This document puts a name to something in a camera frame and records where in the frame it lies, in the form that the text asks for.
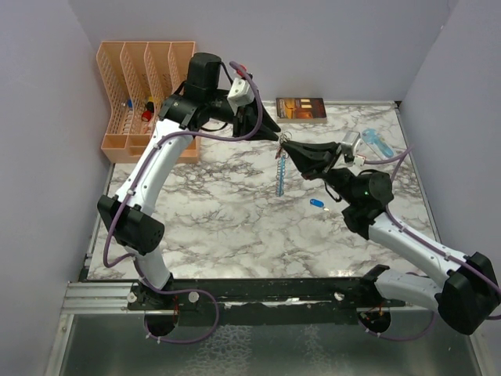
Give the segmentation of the metal keyring holder blue handle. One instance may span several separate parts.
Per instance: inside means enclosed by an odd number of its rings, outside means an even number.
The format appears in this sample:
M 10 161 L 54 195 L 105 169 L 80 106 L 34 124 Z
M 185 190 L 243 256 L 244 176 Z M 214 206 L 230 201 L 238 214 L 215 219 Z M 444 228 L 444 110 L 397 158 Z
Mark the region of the metal keyring holder blue handle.
M 281 146 L 283 148 L 283 144 L 286 141 L 290 141 L 291 138 L 291 133 L 290 132 L 283 132 L 279 136 L 279 147 Z M 286 175 L 286 164 L 287 164 L 287 159 L 288 159 L 288 154 L 287 152 L 283 149 L 283 152 L 281 154 L 281 157 L 279 159 L 276 159 L 276 196 L 277 197 L 282 197 L 284 195 L 284 181 L 285 181 L 285 175 Z

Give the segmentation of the blue key tag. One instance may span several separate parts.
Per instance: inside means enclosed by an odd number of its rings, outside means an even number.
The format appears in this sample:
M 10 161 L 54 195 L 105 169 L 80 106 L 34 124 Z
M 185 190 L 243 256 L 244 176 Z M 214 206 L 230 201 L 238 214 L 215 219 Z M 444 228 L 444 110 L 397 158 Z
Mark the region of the blue key tag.
M 310 205 L 311 205 L 312 207 L 315 207 L 315 208 L 321 209 L 321 210 L 323 210 L 323 211 L 325 211 L 325 212 L 329 212 L 329 211 L 330 211 L 330 210 L 329 210 L 329 208 L 328 208 L 328 207 L 324 204 L 324 202 L 323 202 L 323 201 L 321 201 L 321 200 L 318 200 L 318 199 L 314 199 L 314 198 L 312 198 L 312 199 L 309 201 L 309 203 L 310 203 Z

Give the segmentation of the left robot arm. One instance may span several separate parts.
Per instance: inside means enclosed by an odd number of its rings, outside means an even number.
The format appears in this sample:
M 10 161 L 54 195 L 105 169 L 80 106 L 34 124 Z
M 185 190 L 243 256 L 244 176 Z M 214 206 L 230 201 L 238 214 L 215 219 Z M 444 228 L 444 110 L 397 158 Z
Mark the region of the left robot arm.
M 246 67 L 228 65 L 219 56 L 197 52 L 189 61 L 187 78 L 161 104 L 146 149 L 127 181 L 112 196 L 102 195 L 99 215 L 108 231 L 103 253 L 116 241 L 126 253 L 103 264 L 112 268 L 125 259 L 135 264 L 139 280 L 148 288 L 146 300 L 156 309 L 168 307 L 172 278 L 160 249 L 164 224 L 153 217 L 157 198 L 183 151 L 201 138 L 223 142 L 206 131 L 211 120 L 232 126 L 228 142 L 279 140 L 280 127 L 267 114 L 258 87 Z

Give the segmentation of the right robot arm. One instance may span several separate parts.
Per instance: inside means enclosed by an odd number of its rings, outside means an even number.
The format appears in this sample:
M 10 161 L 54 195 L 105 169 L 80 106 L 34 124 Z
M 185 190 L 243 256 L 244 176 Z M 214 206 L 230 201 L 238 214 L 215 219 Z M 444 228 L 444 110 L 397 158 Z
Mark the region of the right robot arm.
M 361 300 L 378 306 L 385 299 L 409 302 L 437 313 L 453 330 L 470 335 L 500 305 L 500 287 L 491 260 L 480 252 L 466 255 L 431 240 L 394 217 L 391 176 L 367 169 L 354 174 L 338 168 L 340 157 L 354 155 L 341 143 L 282 141 L 286 152 L 306 180 L 321 179 L 347 207 L 342 211 L 347 228 L 366 240 L 385 246 L 424 275 L 398 273 L 378 266 L 365 275 L 359 288 Z

